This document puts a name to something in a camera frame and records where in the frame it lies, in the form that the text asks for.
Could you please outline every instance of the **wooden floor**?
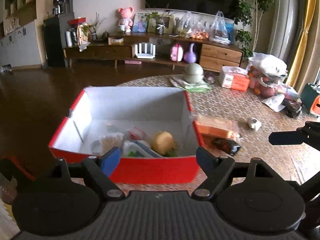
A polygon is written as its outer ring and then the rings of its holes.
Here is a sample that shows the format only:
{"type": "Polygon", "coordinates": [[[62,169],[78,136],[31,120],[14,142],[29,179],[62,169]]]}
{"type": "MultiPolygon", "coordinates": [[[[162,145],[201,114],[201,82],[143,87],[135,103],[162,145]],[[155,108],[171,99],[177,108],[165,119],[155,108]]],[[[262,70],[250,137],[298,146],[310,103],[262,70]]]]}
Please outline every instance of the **wooden floor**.
{"type": "Polygon", "coordinates": [[[16,155],[35,176],[54,158],[47,145],[78,93],[87,86],[115,86],[129,80],[181,73],[159,64],[125,65],[78,61],[72,69],[17,70],[0,74],[0,157],[16,155]]]}

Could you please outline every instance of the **pink bear figurine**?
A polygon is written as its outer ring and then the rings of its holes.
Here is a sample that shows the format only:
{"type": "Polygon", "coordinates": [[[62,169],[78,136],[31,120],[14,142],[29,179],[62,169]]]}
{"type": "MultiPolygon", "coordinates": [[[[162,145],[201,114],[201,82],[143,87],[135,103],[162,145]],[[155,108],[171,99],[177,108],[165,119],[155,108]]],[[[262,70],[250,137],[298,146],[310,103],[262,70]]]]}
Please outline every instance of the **pink bear figurine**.
{"type": "Polygon", "coordinates": [[[129,7],[129,8],[119,8],[118,12],[120,13],[122,19],[119,21],[119,30],[129,33],[131,32],[130,26],[133,25],[132,20],[130,19],[130,17],[132,16],[133,13],[133,8],[129,7]]]}

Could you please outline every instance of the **wooden tv cabinet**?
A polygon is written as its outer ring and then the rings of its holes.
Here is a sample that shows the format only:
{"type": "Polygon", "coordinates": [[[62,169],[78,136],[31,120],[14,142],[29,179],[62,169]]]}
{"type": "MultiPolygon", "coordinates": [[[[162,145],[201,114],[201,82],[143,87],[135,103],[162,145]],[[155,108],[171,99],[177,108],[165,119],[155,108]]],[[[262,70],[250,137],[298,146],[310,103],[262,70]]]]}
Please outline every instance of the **wooden tv cabinet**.
{"type": "Polygon", "coordinates": [[[134,60],[142,62],[160,63],[185,66],[185,61],[175,62],[170,60],[170,55],[156,55],[153,59],[141,59],[134,56],[134,45],[139,42],[149,42],[150,38],[155,39],[173,39],[182,43],[196,43],[197,63],[204,69],[220,72],[223,66],[240,66],[242,60],[242,51],[234,44],[223,45],[209,40],[196,40],[191,38],[172,37],[168,34],[157,35],[155,33],[117,33],[112,36],[123,36],[124,43],[119,45],[108,45],[106,42],[91,43],[83,52],[79,52],[77,46],[64,49],[65,57],[71,66],[73,59],[110,59],[115,61],[115,67],[118,60],[134,60]]]}

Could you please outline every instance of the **purple toy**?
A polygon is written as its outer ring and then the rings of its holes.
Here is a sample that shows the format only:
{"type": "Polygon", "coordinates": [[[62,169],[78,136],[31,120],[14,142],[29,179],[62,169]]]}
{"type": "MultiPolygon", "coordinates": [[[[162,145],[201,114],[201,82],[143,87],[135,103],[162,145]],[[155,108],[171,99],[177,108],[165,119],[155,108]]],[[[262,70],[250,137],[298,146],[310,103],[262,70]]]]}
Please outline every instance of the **purple toy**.
{"type": "Polygon", "coordinates": [[[185,62],[188,62],[188,63],[195,63],[197,61],[197,56],[196,54],[193,52],[193,46],[195,44],[194,43],[191,43],[190,44],[190,47],[189,47],[189,51],[187,51],[185,54],[184,54],[184,57],[183,59],[185,60],[185,62]]]}

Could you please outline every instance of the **picture frame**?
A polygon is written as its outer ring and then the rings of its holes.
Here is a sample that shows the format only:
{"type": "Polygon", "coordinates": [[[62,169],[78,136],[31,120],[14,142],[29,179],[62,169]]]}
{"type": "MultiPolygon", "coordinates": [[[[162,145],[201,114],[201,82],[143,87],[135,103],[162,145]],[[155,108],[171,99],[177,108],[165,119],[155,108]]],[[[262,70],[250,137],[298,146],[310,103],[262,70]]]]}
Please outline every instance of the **picture frame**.
{"type": "MultiPolygon", "coordinates": [[[[171,34],[173,30],[173,23],[174,23],[174,15],[170,16],[163,16],[164,20],[164,33],[171,34]]],[[[156,29],[156,20],[151,18],[148,22],[148,33],[154,33],[156,29]]]]}
{"type": "Polygon", "coordinates": [[[147,32],[148,21],[147,15],[144,13],[136,13],[133,19],[132,32],[147,32]]]}

